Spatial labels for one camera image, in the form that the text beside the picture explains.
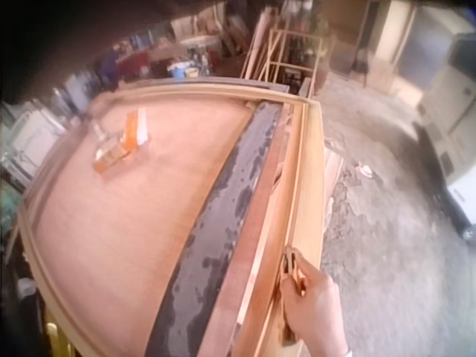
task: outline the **concrete floor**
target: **concrete floor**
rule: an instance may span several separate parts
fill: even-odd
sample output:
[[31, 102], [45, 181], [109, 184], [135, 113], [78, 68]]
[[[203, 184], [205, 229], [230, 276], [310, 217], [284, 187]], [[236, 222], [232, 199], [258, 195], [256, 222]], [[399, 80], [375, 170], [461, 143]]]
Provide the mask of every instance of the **concrete floor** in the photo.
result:
[[354, 356], [476, 356], [476, 247], [446, 214], [418, 114], [333, 74], [317, 99], [346, 161], [321, 268], [340, 286]]

